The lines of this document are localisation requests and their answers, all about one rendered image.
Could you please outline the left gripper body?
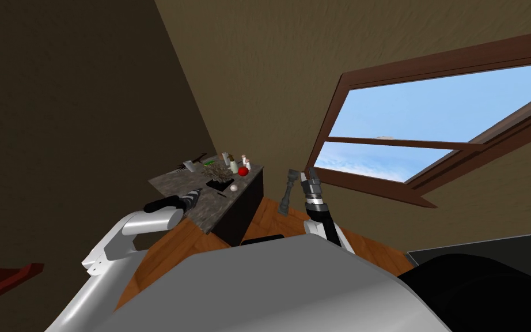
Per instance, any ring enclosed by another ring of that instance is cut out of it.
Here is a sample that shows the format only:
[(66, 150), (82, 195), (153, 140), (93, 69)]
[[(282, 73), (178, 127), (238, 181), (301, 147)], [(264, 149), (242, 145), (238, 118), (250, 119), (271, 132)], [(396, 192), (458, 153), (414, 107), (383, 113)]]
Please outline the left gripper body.
[(183, 196), (183, 201), (188, 208), (194, 208), (199, 200), (202, 188), (196, 188)]

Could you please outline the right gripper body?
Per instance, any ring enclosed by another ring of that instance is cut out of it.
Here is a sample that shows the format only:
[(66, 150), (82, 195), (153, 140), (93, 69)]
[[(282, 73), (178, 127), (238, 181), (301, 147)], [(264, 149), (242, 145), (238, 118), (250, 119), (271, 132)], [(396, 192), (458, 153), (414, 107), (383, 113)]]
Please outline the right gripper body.
[(318, 179), (306, 179), (301, 181), (301, 187), (307, 198), (321, 198), (322, 189)]

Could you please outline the dark grey pepper mill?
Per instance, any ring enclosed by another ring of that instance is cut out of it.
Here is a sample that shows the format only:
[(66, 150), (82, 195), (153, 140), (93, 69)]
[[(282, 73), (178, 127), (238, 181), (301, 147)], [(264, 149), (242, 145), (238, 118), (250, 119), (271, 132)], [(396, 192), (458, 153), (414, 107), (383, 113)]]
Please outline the dark grey pepper mill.
[(298, 179), (300, 172), (289, 169), (287, 174), (287, 182), (284, 196), (280, 200), (278, 213), (282, 216), (288, 216), (289, 213), (289, 204), (290, 204), (290, 194), (294, 186), (295, 181)]

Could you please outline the dark stone top table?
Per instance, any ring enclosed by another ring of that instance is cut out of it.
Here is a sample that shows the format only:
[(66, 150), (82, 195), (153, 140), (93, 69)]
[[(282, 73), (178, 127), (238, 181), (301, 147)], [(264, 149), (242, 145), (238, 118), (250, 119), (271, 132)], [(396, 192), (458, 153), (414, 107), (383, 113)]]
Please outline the dark stone top table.
[(251, 164), (247, 176), (233, 175), (235, 192), (227, 188), (220, 192), (206, 186), (209, 179), (197, 172), (184, 169), (166, 173), (149, 180), (149, 183), (163, 196), (184, 195), (202, 188), (195, 208), (187, 213), (187, 218), (196, 224), (203, 233), (213, 233), (226, 244), (239, 246), (249, 224), (264, 196), (263, 166)]

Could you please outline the brown bushy plant black pot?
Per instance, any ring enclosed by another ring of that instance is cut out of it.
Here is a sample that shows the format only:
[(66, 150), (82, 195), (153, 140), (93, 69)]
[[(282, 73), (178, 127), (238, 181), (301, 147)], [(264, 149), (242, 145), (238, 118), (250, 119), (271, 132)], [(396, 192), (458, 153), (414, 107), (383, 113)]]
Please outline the brown bushy plant black pot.
[(217, 161), (208, 166), (203, 165), (201, 174), (209, 179), (206, 186), (220, 192), (225, 191), (234, 182), (231, 169)]

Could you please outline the brown framed window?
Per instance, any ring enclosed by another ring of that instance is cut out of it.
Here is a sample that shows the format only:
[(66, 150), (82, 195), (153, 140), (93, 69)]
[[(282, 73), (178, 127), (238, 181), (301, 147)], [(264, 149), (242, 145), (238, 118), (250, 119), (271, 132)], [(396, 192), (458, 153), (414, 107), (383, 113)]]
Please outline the brown framed window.
[(305, 167), (326, 184), (424, 195), (531, 143), (531, 33), (343, 73)]

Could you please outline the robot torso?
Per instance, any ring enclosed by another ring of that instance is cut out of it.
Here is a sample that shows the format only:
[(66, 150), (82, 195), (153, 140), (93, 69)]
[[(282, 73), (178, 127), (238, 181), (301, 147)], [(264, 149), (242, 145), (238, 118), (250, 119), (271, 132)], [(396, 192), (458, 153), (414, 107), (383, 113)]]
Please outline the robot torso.
[(317, 236), (195, 254), (95, 332), (451, 332), (384, 269)]

